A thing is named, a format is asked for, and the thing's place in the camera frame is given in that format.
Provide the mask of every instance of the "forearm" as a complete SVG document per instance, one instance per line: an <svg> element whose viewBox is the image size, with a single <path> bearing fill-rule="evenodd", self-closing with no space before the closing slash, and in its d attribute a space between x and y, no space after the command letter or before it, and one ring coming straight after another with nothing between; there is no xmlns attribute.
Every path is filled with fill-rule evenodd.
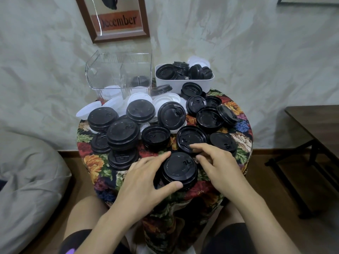
<svg viewBox="0 0 339 254"><path fill-rule="evenodd" d="M234 203L242 215L258 254L300 254L264 199L252 188Z"/></svg>
<svg viewBox="0 0 339 254"><path fill-rule="evenodd" d="M112 254L114 252L130 225L126 218L112 208L99 219L75 254Z"/></svg>

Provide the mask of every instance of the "round table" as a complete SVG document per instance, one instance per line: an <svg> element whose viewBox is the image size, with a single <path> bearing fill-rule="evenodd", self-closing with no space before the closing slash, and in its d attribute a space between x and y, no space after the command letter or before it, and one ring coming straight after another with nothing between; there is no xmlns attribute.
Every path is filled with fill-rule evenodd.
<svg viewBox="0 0 339 254"><path fill-rule="evenodd" d="M217 96L222 103L233 110L239 121L234 128L221 128L218 132L230 133L237 142L237 154L235 156L239 169L246 174L248 160L252 153L253 135L248 119L240 107L218 90L210 89L207 96ZM187 125L196 125L196 119L186 115ZM104 200L108 206L115 201L118 191L123 183L127 171L116 172L109 168L108 154L94 154L91 149L91 139L94 134L86 120L81 120L77 132L77 145L79 154L85 164L94 189L98 197ZM141 158L157 156L165 151L177 151L176 135L171 135L167 149L158 153L146 150L140 140L138 150ZM198 182L187 192L176 192L161 202L151 214L143 219L145 239L149 248L156 253L171 253L177 245L179 249L188 249L199 237L208 219L214 210L220 205L223 196L212 186L209 178L203 170L199 170ZM179 239L171 237L175 230L175 217L185 220L185 226Z"/></svg>

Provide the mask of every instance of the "wooden floor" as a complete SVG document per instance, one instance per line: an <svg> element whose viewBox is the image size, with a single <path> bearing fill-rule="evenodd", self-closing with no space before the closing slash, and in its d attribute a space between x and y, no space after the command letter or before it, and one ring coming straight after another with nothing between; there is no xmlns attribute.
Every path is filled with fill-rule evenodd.
<svg viewBox="0 0 339 254"><path fill-rule="evenodd" d="M307 156L295 155L281 162L283 170L307 204L312 209L321 211L317 218L299 219L298 209L288 192L271 168L264 165L271 157L270 155L251 157L248 181L265 199L278 222L302 253L339 253L339 201L336 192L314 168L306 165ZM68 194L47 226L22 254L57 254L70 210L82 198L95 195L81 159L66 158L65 161L74 177L67 191ZM332 166L322 155L317 161L323 166Z"/></svg>

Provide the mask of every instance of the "gray bean bag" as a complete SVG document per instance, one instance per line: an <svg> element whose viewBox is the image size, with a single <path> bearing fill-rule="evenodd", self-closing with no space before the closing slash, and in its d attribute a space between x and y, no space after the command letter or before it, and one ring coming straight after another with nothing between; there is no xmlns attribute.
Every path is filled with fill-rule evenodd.
<svg viewBox="0 0 339 254"><path fill-rule="evenodd" d="M19 253L38 234L70 176L62 157L45 142L0 131L1 254Z"/></svg>

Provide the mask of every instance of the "picture frame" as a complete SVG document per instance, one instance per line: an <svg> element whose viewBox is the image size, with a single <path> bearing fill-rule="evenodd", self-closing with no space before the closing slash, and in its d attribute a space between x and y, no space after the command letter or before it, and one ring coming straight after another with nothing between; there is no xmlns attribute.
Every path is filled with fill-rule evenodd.
<svg viewBox="0 0 339 254"><path fill-rule="evenodd" d="M339 0L278 0L278 4L339 5Z"/></svg>
<svg viewBox="0 0 339 254"><path fill-rule="evenodd" d="M76 0L92 42L149 38L145 0Z"/></svg>

